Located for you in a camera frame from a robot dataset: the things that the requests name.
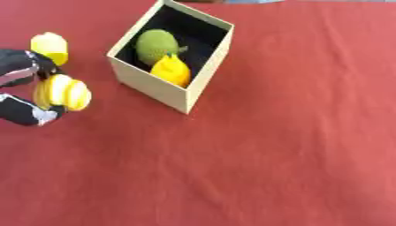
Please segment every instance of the green ball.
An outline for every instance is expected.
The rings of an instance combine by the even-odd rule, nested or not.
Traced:
[[[136,53],[139,60],[152,66],[167,53],[178,54],[179,45],[171,33],[153,29],[146,31],[138,38]]]

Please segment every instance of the red tablecloth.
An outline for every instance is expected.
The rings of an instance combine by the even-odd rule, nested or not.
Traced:
[[[2,2],[1,47],[63,35],[94,100],[42,128],[0,122],[0,225],[396,225],[396,5],[195,5],[236,30],[187,117],[105,57],[152,4]]]

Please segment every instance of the yellow fruit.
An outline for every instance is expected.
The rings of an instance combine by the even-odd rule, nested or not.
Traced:
[[[154,64],[151,74],[176,86],[187,87],[191,73],[176,54],[168,54]]]
[[[85,109],[91,98],[91,92],[82,81],[63,74],[39,82],[33,97],[35,104],[42,109],[49,109],[52,105],[63,105],[71,111]]]
[[[58,66],[67,62],[67,41],[57,34],[47,32],[33,37],[30,49],[50,58]]]

